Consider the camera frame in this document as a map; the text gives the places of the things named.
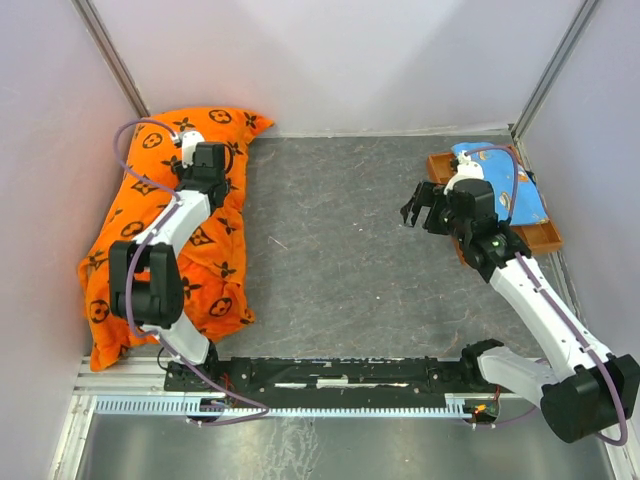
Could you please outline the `orange patterned pillowcase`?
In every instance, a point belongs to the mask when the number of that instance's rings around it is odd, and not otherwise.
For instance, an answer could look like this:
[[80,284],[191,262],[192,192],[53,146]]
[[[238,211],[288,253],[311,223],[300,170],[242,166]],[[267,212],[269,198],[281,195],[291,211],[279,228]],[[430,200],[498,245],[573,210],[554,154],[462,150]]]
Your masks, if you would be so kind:
[[84,316],[93,346],[90,368],[103,371],[132,348],[154,343],[134,334],[109,305],[109,249],[131,241],[168,206],[182,176],[182,153],[172,134],[198,132],[224,160],[224,203],[191,233],[177,257],[184,309],[196,330],[217,342],[255,320],[245,291],[247,251],[243,210],[249,145],[272,127],[271,119],[246,108],[199,106],[154,115],[125,127],[128,148],[117,157],[128,168],[94,244],[77,267]]

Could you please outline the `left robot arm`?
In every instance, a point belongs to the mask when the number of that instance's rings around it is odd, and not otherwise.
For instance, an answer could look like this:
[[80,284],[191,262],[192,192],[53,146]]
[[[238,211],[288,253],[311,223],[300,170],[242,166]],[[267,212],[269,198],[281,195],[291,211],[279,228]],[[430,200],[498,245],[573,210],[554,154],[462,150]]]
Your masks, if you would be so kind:
[[187,379],[209,390],[221,378],[214,343],[198,331],[184,309],[178,256],[206,220],[220,209],[230,190],[229,146],[200,141],[183,146],[179,183],[170,202],[151,224],[109,249],[111,312],[128,324],[137,339],[155,339],[175,362],[187,367]]

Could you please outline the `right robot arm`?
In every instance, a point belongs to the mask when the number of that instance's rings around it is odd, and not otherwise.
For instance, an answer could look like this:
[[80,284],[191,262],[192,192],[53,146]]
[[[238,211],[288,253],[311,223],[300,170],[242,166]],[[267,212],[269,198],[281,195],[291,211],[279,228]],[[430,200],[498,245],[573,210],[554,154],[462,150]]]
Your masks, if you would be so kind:
[[423,209],[424,229],[457,241],[466,264],[508,302],[546,357],[537,363],[499,341],[480,342],[458,368],[463,386],[481,391],[495,384],[519,395],[566,443],[594,435],[624,446],[639,390],[638,362],[612,353],[562,301],[527,244],[509,221],[499,219],[491,184],[421,181],[400,213],[415,225]]

